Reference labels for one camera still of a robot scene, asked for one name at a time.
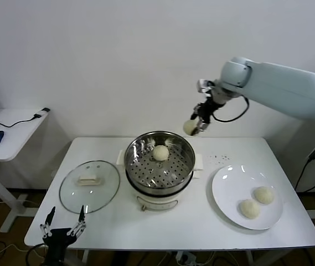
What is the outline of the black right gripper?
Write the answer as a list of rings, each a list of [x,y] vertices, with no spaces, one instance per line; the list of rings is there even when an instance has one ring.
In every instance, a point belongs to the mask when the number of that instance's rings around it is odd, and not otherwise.
[[[195,136],[201,132],[204,132],[210,124],[210,118],[212,117],[213,113],[219,108],[222,108],[224,105],[225,103],[216,103],[212,96],[207,96],[203,103],[198,103],[194,107],[193,113],[191,115],[191,120],[199,119],[192,130],[192,135]]]

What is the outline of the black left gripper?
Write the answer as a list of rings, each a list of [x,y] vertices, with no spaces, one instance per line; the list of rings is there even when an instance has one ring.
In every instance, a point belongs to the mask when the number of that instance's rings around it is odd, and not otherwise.
[[[59,228],[51,230],[50,226],[54,215],[55,207],[47,215],[44,224],[40,224],[43,242],[48,246],[43,265],[64,265],[67,247],[73,244],[74,237],[79,237],[86,228],[84,205],[81,206],[78,222],[71,229]]]

